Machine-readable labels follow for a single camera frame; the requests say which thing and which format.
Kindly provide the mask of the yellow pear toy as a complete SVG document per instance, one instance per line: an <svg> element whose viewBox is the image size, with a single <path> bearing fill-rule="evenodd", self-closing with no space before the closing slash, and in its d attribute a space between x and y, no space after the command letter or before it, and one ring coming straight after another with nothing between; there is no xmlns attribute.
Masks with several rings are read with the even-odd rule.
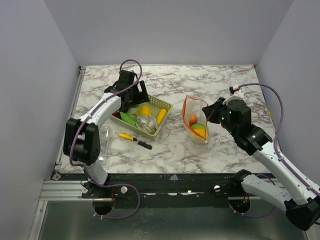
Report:
<svg viewBox="0 0 320 240"><path fill-rule="evenodd" d="M143 115L149 117L152 115L152 110L148 105L143 105L139 110L135 112L135 115Z"/></svg>

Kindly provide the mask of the clear zip top bag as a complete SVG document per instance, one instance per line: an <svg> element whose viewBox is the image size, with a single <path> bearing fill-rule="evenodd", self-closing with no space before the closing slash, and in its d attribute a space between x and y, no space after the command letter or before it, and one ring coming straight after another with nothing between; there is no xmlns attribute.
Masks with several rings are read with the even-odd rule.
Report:
<svg viewBox="0 0 320 240"><path fill-rule="evenodd" d="M182 106L182 122L188 136L196 144L208 144L210 131L203 112L208 103L198 97L186 95Z"/></svg>

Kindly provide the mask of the orange peach toy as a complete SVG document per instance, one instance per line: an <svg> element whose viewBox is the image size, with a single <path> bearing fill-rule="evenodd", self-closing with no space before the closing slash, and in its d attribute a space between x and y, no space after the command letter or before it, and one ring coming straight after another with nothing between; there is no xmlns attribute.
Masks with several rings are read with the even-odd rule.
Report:
<svg viewBox="0 0 320 240"><path fill-rule="evenodd" d="M191 127L193 124L197 123L198 122L198 117L196 114L194 113L191 113L189 115L189 118L188 118L188 123L189 123L189 126Z"/></svg>

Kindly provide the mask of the green cabbage toy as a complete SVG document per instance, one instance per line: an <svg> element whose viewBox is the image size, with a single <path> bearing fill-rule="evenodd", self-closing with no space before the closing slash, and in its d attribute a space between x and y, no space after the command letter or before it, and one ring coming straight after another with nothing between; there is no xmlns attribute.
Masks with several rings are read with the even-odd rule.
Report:
<svg viewBox="0 0 320 240"><path fill-rule="evenodd" d="M197 122L197 123L193 124L193 125L191 126L191 128L192 128L193 130L197 130L197 129L203 129L203 130L205 130L205 129L206 129L206 125Z"/></svg>

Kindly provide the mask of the yellow orange round fruit toy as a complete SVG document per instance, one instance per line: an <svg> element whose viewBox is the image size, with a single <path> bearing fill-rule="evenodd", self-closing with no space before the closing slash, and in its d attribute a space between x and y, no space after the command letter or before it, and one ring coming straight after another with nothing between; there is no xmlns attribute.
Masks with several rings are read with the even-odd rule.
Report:
<svg viewBox="0 0 320 240"><path fill-rule="evenodd" d="M209 131L202 128L193 129L190 132L190 138L194 143L207 144L209 141Z"/></svg>

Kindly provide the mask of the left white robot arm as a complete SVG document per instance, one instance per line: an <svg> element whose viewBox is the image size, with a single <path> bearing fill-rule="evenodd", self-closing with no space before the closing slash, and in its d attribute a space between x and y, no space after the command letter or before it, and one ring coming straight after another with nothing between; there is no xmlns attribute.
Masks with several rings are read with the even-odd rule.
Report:
<svg viewBox="0 0 320 240"><path fill-rule="evenodd" d="M118 80L108 86L101 99L80 118L66 122L63 154L74 167L81 167L94 182L93 191L101 198L107 197L111 185L106 182L108 173L98 160L101 152L100 128L118 110L128 110L149 100L141 75L121 70Z"/></svg>

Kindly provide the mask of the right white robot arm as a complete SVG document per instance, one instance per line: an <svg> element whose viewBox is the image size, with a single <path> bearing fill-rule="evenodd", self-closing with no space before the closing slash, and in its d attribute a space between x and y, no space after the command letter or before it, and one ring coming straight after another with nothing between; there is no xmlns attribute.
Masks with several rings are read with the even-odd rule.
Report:
<svg viewBox="0 0 320 240"><path fill-rule="evenodd" d="M248 171L230 183L230 191L245 192L264 199L283 211L297 228L307 231L320 218L320 186L305 176L284 155L276 152L276 142L262 128L252 124L251 109L242 99L220 97L202 111L206 119L220 124L238 147L262 163L282 184L279 188Z"/></svg>

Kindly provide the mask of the pale green perforated basket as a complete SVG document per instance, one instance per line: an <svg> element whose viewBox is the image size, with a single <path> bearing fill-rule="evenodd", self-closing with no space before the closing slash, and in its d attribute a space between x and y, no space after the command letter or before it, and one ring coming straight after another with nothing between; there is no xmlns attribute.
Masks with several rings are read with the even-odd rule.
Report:
<svg viewBox="0 0 320 240"><path fill-rule="evenodd" d="M129 108L127 113L110 117L117 125L154 141L168 118L173 105L149 95L147 102Z"/></svg>

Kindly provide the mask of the yellow corn toy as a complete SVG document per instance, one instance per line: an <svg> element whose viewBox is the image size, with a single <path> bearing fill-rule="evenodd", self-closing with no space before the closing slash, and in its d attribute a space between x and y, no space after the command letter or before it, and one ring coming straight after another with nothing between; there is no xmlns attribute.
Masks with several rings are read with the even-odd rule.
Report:
<svg viewBox="0 0 320 240"><path fill-rule="evenodd" d="M156 117L157 125L160 126L165 116L167 115L167 110L165 108L161 109Z"/></svg>

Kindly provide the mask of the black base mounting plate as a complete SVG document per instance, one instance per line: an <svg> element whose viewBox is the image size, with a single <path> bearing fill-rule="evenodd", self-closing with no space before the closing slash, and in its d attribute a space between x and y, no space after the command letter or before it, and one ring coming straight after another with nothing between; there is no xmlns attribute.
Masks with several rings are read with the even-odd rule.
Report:
<svg viewBox="0 0 320 240"><path fill-rule="evenodd" d="M238 174L230 173L112 173L102 188L81 173L55 172L52 180L79 181L81 200L91 200L99 210L140 208L228 208L250 209L254 196L244 192Z"/></svg>

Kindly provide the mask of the yellow handled black brush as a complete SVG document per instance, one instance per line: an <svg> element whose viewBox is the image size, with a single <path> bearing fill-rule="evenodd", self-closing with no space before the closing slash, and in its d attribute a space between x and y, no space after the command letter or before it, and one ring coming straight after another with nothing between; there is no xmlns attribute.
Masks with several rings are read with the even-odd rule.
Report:
<svg viewBox="0 0 320 240"><path fill-rule="evenodd" d="M126 139L126 140L130 140L130 141L133 141L133 142L136 142L139 146L145 148L145 149L148 149L148 150L152 150L153 149L153 146L151 144L148 144L144 141L140 141L138 140L137 138L133 137L133 136L130 136L130 135L127 135L127 134L124 134L124 133L120 133L119 134L119 137L123 138L123 139Z"/></svg>

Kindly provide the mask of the aluminium frame rail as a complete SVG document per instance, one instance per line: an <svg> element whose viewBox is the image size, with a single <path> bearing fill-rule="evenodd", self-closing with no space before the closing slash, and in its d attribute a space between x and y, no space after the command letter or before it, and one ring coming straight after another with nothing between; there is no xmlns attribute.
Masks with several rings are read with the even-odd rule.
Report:
<svg viewBox="0 0 320 240"><path fill-rule="evenodd" d="M80 201L82 199L81 181L44 181L40 191L40 201Z"/></svg>

